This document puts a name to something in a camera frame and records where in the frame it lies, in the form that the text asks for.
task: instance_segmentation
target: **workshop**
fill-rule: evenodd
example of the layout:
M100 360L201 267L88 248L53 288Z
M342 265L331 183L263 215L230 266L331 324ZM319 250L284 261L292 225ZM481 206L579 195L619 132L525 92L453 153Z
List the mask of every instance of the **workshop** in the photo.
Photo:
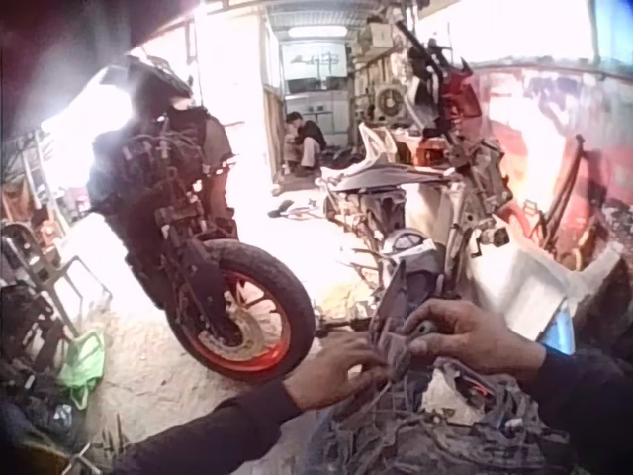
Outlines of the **workshop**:
M3 473L633 473L633 0L0 37Z

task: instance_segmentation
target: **dirt floor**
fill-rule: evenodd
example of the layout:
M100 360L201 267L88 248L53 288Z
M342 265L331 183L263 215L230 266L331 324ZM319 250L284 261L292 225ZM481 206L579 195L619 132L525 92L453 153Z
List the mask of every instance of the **dirt floor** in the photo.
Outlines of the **dirt floor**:
M355 272L337 261L341 246L351 242L349 237L326 220L269 218L266 213L279 200L289 195L306 200L315 192L271 198L269 189L253 180L254 172L238 165L228 188L241 240L279 258L317 305L331 315L343 316L355 298L367 294ZM84 305L83 314L88 315L78 322L83 331L101 330L107 343L105 377L88 413L88 430L95 439L104 429L114 430L120 415L126 437L132 442L143 440L202 416L247 389L243 383L208 371L182 349L162 311L153 306L126 267L126 252L101 217L91 215L77 223L64 254L80 255L114 296L104 312L89 311ZM80 269L72 275L86 295L84 304L98 302L99 289L93 280ZM293 473L314 423L315 415L305 415L286 424L280 444L264 460L247 464L237 473Z

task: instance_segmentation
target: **hand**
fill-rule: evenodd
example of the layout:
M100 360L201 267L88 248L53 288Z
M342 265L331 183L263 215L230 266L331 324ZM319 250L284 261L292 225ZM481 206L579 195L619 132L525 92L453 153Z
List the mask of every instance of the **hand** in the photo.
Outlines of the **hand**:
M366 369L350 378L348 371L359 364ZM385 363L367 338L346 333L338 335L314 359L302 363L284 386L297 407L307 411L331 406L386 379Z
M542 345L523 338L502 318L470 302L428 300L407 318L405 333L413 332L423 321L432 321L441 333L421 336L409 349L428 363L437 356L448 356L482 374L506 373L529 381L545 360Z

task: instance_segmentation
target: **motorcycle wheel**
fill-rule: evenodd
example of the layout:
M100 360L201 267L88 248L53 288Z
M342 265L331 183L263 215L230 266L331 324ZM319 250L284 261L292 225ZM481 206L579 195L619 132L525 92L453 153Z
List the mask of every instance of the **motorcycle wheel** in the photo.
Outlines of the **motorcycle wheel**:
M242 329L243 342L240 347L224 346L199 327L177 322L172 302L167 319L180 344L207 368L239 381L262 383L293 370L310 351L316 332L315 312L304 286L262 249L232 239L204 245L218 258L230 289L225 293L232 309L228 312ZM264 315L263 321L258 313ZM273 320L280 324L276 339L270 332L263 334L264 327L274 326Z

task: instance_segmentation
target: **black sleeve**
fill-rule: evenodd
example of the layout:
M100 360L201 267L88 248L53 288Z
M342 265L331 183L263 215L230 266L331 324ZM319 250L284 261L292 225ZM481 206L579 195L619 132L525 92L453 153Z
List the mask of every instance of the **black sleeve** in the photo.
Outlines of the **black sleeve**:
M114 473L231 473L264 456L279 439L281 424L299 413L281 382L268 383L133 445L115 464Z
M541 419L566 431L591 473L633 473L633 380L596 358L548 348L536 381L524 389Z

